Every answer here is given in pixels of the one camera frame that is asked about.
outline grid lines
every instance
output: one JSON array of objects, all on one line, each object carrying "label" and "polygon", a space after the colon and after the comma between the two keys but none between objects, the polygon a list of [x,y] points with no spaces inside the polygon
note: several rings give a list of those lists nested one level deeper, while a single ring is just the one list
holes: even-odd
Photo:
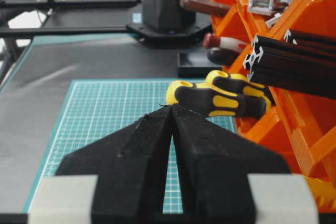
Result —
[{"label": "grid lines", "polygon": [[[62,158],[79,148],[99,140],[165,104],[165,93],[173,80],[75,80],[72,82],[63,114],[55,125],[51,147],[42,177],[53,176]],[[232,118],[210,118],[228,130],[235,131]],[[169,163],[163,212],[182,213],[182,200],[176,153],[173,142]]]}]

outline yellow screwdriver handle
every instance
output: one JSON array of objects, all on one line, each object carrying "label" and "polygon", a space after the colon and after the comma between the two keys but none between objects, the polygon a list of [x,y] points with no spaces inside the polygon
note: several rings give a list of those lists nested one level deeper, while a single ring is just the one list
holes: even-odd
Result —
[{"label": "yellow screwdriver handle", "polygon": [[266,102],[266,110],[269,110],[271,104],[274,103],[267,86],[249,82],[247,78],[240,73],[227,73],[220,70],[213,70],[207,75],[205,82],[229,92],[263,98]]},{"label": "yellow screwdriver handle", "polygon": [[208,83],[174,81],[166,93],[167,104],[179,103],[202,116],[248,116],[261,118],[266,112],[263,98],[221,90]]},{"label": "yellow screwdriver handle", "polygon": [[332,186],[331,182],[306,176],[305,179],[315,198],[319,212],[336,213],[336,188]]}]

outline black metal frame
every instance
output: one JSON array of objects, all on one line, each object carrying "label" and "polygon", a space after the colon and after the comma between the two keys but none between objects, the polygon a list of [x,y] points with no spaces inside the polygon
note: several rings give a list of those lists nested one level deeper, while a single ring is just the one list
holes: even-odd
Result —
[{"label": "black metal frame", "polygon": [[249,81],[336,99],[336,54],[262,36],[254,43],[252,55],[263,53],[251,62]]},{"label": "black metal frame", "polygon": [[4,51],[4,58],[3,58],[3,64],[0,67],[0,84],[5,79],[8,71],[12,67],[12,65],[15,63],[14,57],[9,53],[9,51]]},{"label": "black metal frame", "polygon": [[[17,0],[0,1],[1,8],[20,8],[20,9],[72,9],[72,8],[130,8],[136,6],[140,0],[66,0],[55,1],[47,0],[39,2],[37,0]],[[32,38],[36,35],[73,35],[87,33],[120,33],[125,32],[125,26],[94,28],[94,27],[72,27],[72,28],[27,28],[27,29],[8,29],[0,28],[0,38]]]}]

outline brown screwdriver handle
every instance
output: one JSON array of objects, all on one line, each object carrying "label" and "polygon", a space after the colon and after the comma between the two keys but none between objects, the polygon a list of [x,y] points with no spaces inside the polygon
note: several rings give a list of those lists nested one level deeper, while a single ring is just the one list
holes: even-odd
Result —
[{"label": "brown screwdriver handle", "polygon": [[229,5],[223,5],[211,0],[180,0],[180,6],[192,12],[205,13],[215,16],[225,16],[230,10]]}]

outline black mount plate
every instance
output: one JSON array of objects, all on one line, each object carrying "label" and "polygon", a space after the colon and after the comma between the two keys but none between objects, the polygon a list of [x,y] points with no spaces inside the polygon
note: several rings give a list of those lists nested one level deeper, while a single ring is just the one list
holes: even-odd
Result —
[{"label": "black mount plate", "polygon": [[203,38],[207,32],[212,30],[210,16],[207,14],[197,13],[195,23],[187,27],[184,31],[160,33],[143,23],[141,11],[141,4],[130,8],[129,14],[131,22],[127,24],[126,27],[148,40],[199,40],[200,38]]}]

